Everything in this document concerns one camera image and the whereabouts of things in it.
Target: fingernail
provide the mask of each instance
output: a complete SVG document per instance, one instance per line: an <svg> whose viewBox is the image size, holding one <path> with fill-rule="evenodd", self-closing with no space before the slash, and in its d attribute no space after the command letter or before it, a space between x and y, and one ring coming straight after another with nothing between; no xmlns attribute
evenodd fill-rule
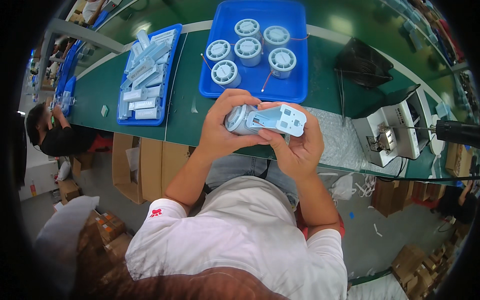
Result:
<svg viewBox="0 0 480 300"><path fill-rule="evenodd" d="M260 130L260 131L258 132L258 135L261 136L261 137L263 137L263 138L266 139L267 141L270 141L270 140L272 139L272 137L271 137L269 134L267 134L264 130Z"/></svg>

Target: black electric fan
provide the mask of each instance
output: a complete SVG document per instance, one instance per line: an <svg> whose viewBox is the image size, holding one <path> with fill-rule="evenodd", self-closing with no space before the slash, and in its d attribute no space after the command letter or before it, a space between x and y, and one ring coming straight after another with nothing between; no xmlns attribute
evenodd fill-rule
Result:
<svg viewBox="0 0 480 300"><path fill-rule="evenodd" d="M393 79L388 70L393 64L375 49L352 37L336 57L337 73L351 79L366 89L371 89Z"/></svg>

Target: hair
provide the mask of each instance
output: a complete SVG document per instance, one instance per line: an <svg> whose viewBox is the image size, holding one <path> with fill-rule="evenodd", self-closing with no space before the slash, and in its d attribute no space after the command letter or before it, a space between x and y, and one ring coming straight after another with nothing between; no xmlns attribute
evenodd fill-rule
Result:
<svg viewBox="0 0 480 300"><path fill-rule="evenodd" d="M40 142L40 134L38 133L36 126L42 119L44 112L45 104L43 103L37 104L28 112L26 128L30 143L32 143L33 146L38 145Z"/></svg>

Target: black shirt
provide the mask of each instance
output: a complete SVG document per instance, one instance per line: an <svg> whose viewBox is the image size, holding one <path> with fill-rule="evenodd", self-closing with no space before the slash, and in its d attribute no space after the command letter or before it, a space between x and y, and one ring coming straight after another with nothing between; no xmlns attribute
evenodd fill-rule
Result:
<svg viewBox="0 0 480 300"><path fill-rule="evenodd" d="M462 192L462 188L448 186L445 189L445 195L438 203L437 210L444 216L454 216L459 222L470 224L475 216L477 198L469 192L465 195L463 205L460 205L458 198Z"/></svg>
<svg viewBox="0 0 480 300"><path fill-rule="evenodd" d="M71 126L58 126L47 131L40 150L50 156L68 156L87 151L92 146L97 131L84 126Z"/></svg>

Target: white t-shirt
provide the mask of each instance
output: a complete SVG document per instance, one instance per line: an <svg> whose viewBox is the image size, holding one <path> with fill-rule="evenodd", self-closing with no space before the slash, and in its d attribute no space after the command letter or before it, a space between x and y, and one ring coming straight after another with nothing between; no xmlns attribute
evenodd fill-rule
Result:
<svg viewBox="0 0 480 300"><path fill-rule="evenodd" d="M106 0L103 5L102 9L106 6L108 0ZM88 23L90 21L90 18L93 16L93 14L96 11L96 8L100 5L100 0L96 0L95 2L87 2L85 4L84 10L82 11L82 16L85 19L85 22Z"/></svg>
<svg viewBox="0 0 480 300"><path fill-rule="evenodd" d="M175 201L152 202L125 259L134 280L226 266L290 299L347 297L340 233L325 229L306 241L285 194L253 176L216 188L194 217Z"/></svg>

